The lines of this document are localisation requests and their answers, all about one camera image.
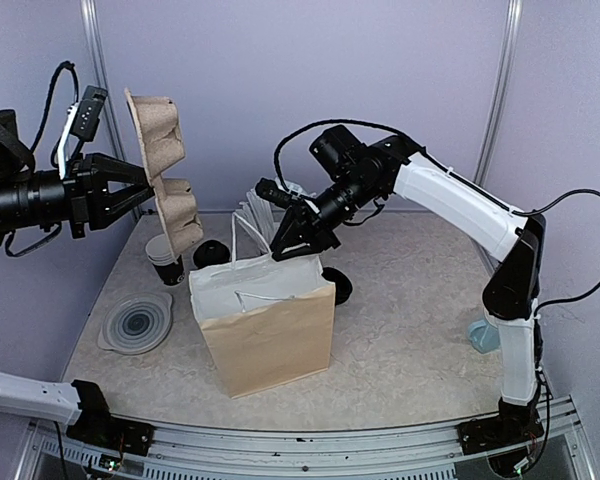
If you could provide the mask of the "cardboard cup carrier tray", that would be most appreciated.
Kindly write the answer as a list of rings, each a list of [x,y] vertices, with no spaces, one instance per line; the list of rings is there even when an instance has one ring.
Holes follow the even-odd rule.
[[[179,256],[203,238],[204,230],[190,182],[167,175],[186,157],[177,106],[169,97],[137,96],[128,88],[124,95],[167,245]]]

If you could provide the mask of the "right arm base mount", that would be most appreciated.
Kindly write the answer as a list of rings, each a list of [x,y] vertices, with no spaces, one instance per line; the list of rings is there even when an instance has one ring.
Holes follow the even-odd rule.
[[[458,424],[456,429],[463,454],[482,453],[542,437],[544,428],[537,403],[538,400],[532,400],[521,406],[500,400],[496,415]]]

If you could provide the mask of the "brown paper takeout bag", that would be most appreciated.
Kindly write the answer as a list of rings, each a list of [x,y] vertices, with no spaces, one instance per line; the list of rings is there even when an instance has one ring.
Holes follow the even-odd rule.
[[[270,251],[189,275],[192,311],[227,395],[239,398],[329,367],[333,283],[316,255],[276,261]]]

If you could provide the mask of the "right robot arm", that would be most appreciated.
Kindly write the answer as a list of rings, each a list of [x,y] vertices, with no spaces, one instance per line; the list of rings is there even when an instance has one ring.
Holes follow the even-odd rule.
[[[425,207],[468,235],[499,264],[482,293],[486,318],[499,333],[504,374],[500,407],[505,411],[493,419],[491,433],[500,443],[515,442],[529,429],[526,409],[539,394],[543,216],[515,212],[403,136],[366,145],[338,125],[324,131],[310,151],[333,182],[317,197],[287,191],[281,179],[261,179],[256,186],[259,197],[285,211],[270,244],[274,260],[339,247],[335,229],[366,204],[390,195]]]

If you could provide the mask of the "black plastic cup lid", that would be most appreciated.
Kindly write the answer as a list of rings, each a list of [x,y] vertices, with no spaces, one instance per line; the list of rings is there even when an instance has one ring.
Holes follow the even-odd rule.
[[[230,260],[230,249],[215,239],[202,242],[192,255],[193,264],[197,269],[226,264]]]

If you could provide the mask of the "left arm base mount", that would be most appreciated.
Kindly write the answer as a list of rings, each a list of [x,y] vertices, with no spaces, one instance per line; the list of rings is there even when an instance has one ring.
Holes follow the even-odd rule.
[[[71,386],[79,397],[79,416],[67,426],[69,438],[121,453],[148,455],[155,432],[153,425],[112,415],[96,383],[74,380]]]

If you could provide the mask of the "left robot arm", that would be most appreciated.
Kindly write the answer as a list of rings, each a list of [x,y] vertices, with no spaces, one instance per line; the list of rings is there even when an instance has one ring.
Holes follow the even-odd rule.
[[[16,113],[0,110],[0,247],[14,258],[19,229],[39,227],[44,246],[68,224],[75,238],[103,230],[154,194],[144,170],[96,153],[70,161],[68,172],[39,171],[18,137]],[[120,434],[100,387],[88,381],[38,381],[0,372],[0,412],[81,427],[101,445]]]

